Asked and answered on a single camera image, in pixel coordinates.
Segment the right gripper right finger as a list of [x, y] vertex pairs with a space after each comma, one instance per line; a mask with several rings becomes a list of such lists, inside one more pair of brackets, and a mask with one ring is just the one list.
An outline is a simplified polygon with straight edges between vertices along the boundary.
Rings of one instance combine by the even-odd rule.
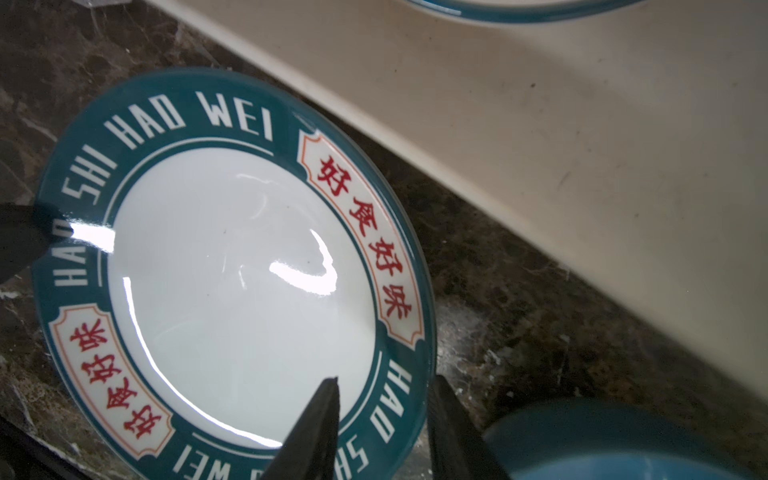
[[442, 375], [429, 383], [427, 410], [434, 479], [510, 479]]

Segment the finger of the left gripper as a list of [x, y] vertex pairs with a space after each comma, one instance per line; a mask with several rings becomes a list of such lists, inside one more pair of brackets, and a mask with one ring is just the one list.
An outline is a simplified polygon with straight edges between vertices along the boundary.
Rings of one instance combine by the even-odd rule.
[[43, 256], [52, 244], [72, 236], [71, 224], [50, 205], [1, 205], [1, 282]]

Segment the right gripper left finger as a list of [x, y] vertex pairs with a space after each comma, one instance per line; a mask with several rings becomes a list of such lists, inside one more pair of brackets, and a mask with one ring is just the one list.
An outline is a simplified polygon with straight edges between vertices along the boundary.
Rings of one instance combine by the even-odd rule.
[[339, 410], [338, 379], [326, 378], [320, 383], [261, 478], [333, 479]]

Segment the green rim Hao Wei plate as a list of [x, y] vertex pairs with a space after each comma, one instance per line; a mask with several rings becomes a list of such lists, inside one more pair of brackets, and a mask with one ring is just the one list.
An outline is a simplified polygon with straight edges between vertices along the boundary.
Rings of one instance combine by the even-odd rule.
[[59, 139], [32, 267], [54, 364], [145, 479], [260, 479], [322, 380], [335, 479], [390, 479], [426, 417], [430, 275], [394, 192], [286, 92], [204, 68], [129, 79]]

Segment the white plate green line emblem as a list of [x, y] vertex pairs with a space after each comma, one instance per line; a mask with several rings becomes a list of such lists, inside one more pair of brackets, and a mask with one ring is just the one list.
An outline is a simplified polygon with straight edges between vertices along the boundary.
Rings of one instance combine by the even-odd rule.
[[539, 24], [615, 11], [638, 0], [585, 1], [449, 1], [410, 0], [409, 6], [451, 20], [488, 25]]

